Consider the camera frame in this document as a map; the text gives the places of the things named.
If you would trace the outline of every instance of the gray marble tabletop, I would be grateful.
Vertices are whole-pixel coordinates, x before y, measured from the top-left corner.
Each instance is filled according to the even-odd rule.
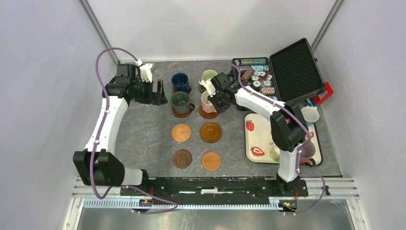
[[[239,111],[235,106],[214,119],[200,116],[198,105],[198,77],[204,67],[213,61],[155,62],[153,79],[164,81],[168,104],[155,106],[130,103],[123,116],[115,143],[115,155],[124,166],[133,169],[145,169],[150,177],[170,176],[275,176],[279,166],[273,164],[252,163],[245,156],[244,117],[247,112]],[[216,64],[210,67],[217,73],[229,73],[230,66]],[[177,118],[171,113],[170,97],[172,85],[170,79],[175,73],[189,76],[192,86],[191,102],[196,109],[186,118]],[[199,135],[200,127],[207,122],[218,123],[223,135],[213,144],[204,142]],[[192,129],[192,136],[185,142],[178,143],[171,137],[171,130],[177,124],[187,124]],[[340,168],[331,140],[328,136],[323,117],[316,123],[323,163],[316,167],[301,166],[303,174],[324,176],[341,175]],[[184,169],[177,168],[172,162],[173,154],[185,149],[192,154],[192,163]],[[222,160],[216,171],[203,168],[202,156],[210,151],[217,152]]]

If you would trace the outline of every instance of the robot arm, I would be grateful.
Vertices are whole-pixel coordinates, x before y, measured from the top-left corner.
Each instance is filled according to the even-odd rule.
[[[152,64],[136,66],[132,64],[117,65],[117,75],[106,84],[105,88],[110,105],[103,124],[100,138],[97,141],[93,175],[96,185],[120,186],[122,184],[139,185],[146,176],[140,169],[125,168],[114,157],[114,144],[121,120],[131,101],[142,104],[161,105],[167,103],[162,80],[158,80],[157,92],[152,91]],[[106,112],[106,98],[103,93],[101,111],[93,134],[83,151],[76,151],[73,162],[82,181],[90,185],[90,154],[96,141],[96,134]]]
[[[210,80],[200,81],[200,84],[205,86],[209,92],[208,100],[219,113],[225,112],[232,104],[238,104],[270,121],[272,139],[280,148],[280,166],[277,179],[282,181],[285,189],[294,186],[299,179],[295,171],[298,160],[296,151],[299,144],[305,140],[305,132],[302,128],[295,122],[288,123],[286,119],[290,118],[289,115],[264,99],[255,96],[251,87],[247,87],[251,92],[242,89],[238,82],[229,79],[224,73],[220,73]],[[288,109],[302,124],[305,124],[298,104],[270,100]]]

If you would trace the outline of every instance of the foam padding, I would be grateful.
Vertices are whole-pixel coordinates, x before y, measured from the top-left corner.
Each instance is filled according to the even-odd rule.
[[[282,101],[306,99],[322,93],[324,82],[306,39],[271,55],[270,61]]]

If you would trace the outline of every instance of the copper coaster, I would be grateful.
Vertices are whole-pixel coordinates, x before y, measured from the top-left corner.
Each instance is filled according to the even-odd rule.
[[[209,171],[215,171],[220,168],[221,157],[215,152],[208,152],[202,157],[202,165]]]
[[[218,113],[213,112],[213,113],[206,113],[203,108],[202,105],[199,106],[199,113],[202,117],[206,118],[206,119],[213,119],[215,117],[217,117]]]
[[[181,149],[175,152],[172,161],[176,167],[184,169],[192,162],[192,155],[189,151]]]
[[[200,137],[207,143],[218,142],[222,133],[221,127],[214,122],[206,123],[200,128]]]
[[[185,117],[189,116],[191,113],[192,113],[192,111],[190,110],[189,112],[187,112],[187,113],[185,113],[185,114],[178,114],[178,113],[175,111],[175,109],[172,107],[172,114],[173,114],[175,117],[185,118]]]
[[[192,135],[192,130],[185,124],[179,124],[172,129],[170,133],[172,138],[177,142],[184,142]]]
[[[190,84],[188,86],[189,86],[189,90],[186,92],[187,94],[189,94],[192,91],[192,87],[190,86]],[[173,86],[172,86],[172,93],[176,93],[175,87],[173,87]]]

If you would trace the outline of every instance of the strawberry tray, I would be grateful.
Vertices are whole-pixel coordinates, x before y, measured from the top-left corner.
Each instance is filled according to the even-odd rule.
[[[246,157],[250,162],[279,164],[278,148],[274,147],[271,135],[271,124],[256,113],[250,113],[244,119]],[[323,155],[317,137],[316,126],[309,127],[312,143],[316,152],[314,156],[301,165],[318,166],[323,162]]]

